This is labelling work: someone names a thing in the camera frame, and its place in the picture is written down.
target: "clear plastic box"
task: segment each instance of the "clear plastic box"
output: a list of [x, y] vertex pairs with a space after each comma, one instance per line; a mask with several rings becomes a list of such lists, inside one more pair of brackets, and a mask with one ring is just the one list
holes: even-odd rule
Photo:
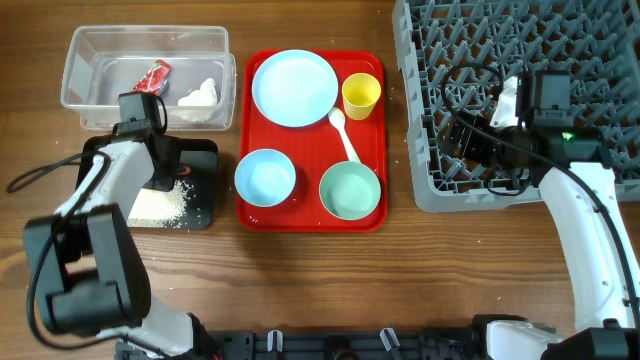
[[[162, 92], [170, 130], [226, 130], [236, 100], [236, 63], [227, 30], [219, 26], [82, 26], [73, 34], [60, 102], [80, 113], [89, 130], [120, 122], [118, 95], [132, 91], [156, 60], [172, 66]], [[214, 106], [180, 106], [178, 100], [212, 78]]]

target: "white plate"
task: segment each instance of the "white plate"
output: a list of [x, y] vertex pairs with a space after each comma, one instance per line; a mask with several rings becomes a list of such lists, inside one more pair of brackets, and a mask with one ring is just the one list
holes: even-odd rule
[[338, 78], [320, 56], [287, 50], [260, 65], [251, 92], [267, 119], [282, 126], [301, 127], [329, 113], [338, 98]]

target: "green bowl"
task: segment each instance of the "green bowl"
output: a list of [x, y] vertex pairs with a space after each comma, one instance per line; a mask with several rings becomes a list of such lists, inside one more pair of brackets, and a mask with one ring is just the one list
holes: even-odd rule
[[320, 180], [320, 200], [333, 216], [359, 220], [380, 202], [380, 181], [367, 166], [354, 161], [333, 165]]

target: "green light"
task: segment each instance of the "green light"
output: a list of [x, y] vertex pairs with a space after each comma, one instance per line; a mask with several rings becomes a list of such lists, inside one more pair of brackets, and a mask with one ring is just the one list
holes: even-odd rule
[[571, 140], [571, 139], [573, 139], [575, 136], [576, 136], [576, 135], [575, 135], [575, 134], [573, 134], [573, 133], [567, 133], [567, 132], [562, 133], [562, 137], [563, 137], [565, 140], [567, 140], [567, 141], [570, 141], [570, 140]]

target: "light blue bowl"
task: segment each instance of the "light blue bowl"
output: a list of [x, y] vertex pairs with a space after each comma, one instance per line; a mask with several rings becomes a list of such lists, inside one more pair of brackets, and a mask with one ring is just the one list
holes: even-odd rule
[[234, 177], [236, 190], [253, 206], [270, 207], [286, 199], [296, 183], [296, 169], [280, 151], [260, 149], [245, 156]]

